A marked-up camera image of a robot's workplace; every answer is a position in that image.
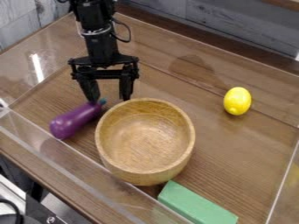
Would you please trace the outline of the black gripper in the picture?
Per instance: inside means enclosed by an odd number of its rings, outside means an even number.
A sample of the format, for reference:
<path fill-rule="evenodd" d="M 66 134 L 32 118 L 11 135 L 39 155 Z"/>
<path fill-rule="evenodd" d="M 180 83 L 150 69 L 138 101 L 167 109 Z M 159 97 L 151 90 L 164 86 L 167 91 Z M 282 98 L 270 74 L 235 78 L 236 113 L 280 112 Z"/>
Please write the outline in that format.
<path fill-rule="evenodd" d="M 135 79 L 139 77 L 135 56 L 124 55 L 118 50 L 118 36 L 114 31 L 83 34 L 88 55 L 70 59 L 71 76 L 79 81 L 80 89 L 90 102 L 96 103 L 100 97 L 96 79 L 119 79 L 119 97 L 131 99 Z"/>

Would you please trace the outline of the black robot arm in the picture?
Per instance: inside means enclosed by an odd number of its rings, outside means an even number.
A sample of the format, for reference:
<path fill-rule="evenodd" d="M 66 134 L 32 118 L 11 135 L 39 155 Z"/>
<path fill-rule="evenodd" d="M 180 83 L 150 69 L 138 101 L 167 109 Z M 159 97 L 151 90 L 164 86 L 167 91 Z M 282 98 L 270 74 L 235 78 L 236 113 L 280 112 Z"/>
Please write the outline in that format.
<path fill-rule="evenodd" d="M 135 80 L 139 78 L 139 58 L 124 55 L 118 50 L 118 41 L 128 43 L 131 38 L 122 39 L 115 24 L 128 26 L 114 18 L 116 0 L 58 0 L 70 2 L 76 21 L 80 24 L 79 34 L 84 38 L 88 55 L 68 60 L 71 78 L 78 81 L 90 102 L 100 97 L 98 80 L 119 80 L 119 98 L 127 101 L 134 93 Z"/>

